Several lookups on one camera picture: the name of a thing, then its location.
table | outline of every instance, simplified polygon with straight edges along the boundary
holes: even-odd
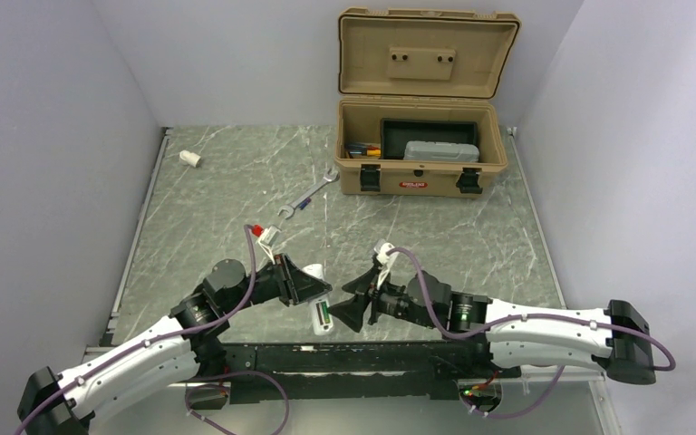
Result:
[[[225,258],[249,270],[242,225],[279,226],[277,251],[300,267],[325,264],[332,304],[350,297],[340,287],[369,269],[375,242],[411,249],[429,273],[453,290],[522,305],[561,307],[513,141],[504,132],[508,169],[479,199],[345,196],[339,183],[283,220],[276,215],[333,163],[334,126],[202,126],[168,130],[156,181],[123,287],[113,344],[144,331],[190,294]],[[181,150],[201,165],[179,163]],[[265,256],[257,250],[258,263]],[[400,257],[391,282],[413,277]],[[382,316],[354,333],[338,323],[316,336],[307,304],[270,301],[239,312],[224,343],[436,340],[440,334]]]

black tray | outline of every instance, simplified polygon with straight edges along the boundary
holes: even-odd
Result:
[[[392,120],[387,118],[380,121],[381,159],[404,159],[404,151],[410,140],[470,143],[478,148],[479,130],[476,122],[469,121]]]

open toolbox lid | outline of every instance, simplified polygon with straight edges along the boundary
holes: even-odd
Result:
[[[350,8],[339,20],[340,92],[490,99],[520,26],[509,13]]]

tan toolbox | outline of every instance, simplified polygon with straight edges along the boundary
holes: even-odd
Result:
[[[508,165],[495,108],[521,23],[514,14],[354,7],[340,15],[334,162],[344,194],[474,198]],[[469,121],[476,162],[351,158],[346,143],[380,147],[381,121]]]

silver wrench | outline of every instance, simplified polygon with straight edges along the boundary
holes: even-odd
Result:
[[[340,178],[340,172],[338,172],[335,168],[327,169],[324,173],[324,177],[316,181],[316,183],[313,184],[313,186],[311,186],[310,188],[308,188],[308,190],[306,190],[305,193],[300,196],[300,198],[290,202],[289,204],[281,206],[281,208],[278,209],[278,216],[282,216],[282,213],[284,213],[284,219],[291,218],[295,215],[295,208],[297,206],[302,204],[303,201],[305,201],[306,199],[310,198],[319,189],[333,181],[336,181],[338,178]]]

